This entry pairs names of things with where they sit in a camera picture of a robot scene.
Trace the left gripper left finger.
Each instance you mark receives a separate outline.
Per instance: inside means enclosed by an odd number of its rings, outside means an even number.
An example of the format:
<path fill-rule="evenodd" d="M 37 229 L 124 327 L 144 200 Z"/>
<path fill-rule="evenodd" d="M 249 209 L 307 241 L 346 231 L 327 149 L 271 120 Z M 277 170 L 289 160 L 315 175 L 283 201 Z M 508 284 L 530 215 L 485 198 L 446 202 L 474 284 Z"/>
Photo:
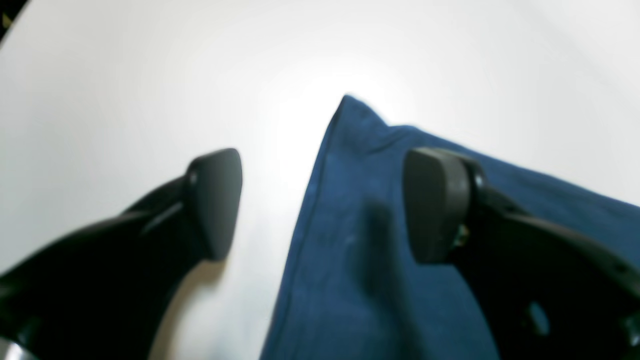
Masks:
<path fill-rule="evenodd" d="M 230 253 L 243 186 L 235 148 L 1 275 L 3 360 L 146 360 L 183 279 Z"/>

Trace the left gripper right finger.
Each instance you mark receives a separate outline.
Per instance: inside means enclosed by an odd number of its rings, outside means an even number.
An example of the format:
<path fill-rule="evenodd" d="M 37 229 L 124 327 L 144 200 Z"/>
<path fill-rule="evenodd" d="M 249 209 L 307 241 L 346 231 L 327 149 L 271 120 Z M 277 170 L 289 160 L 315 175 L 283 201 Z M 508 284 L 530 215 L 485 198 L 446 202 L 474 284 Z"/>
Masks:
<path fill-rule="evenodd" d="M 639 271 L 489 186 L 474 159 L 407 151 L 407 236 L 418 264 L 450 264 L 503 360 L 637 360 Z"/>

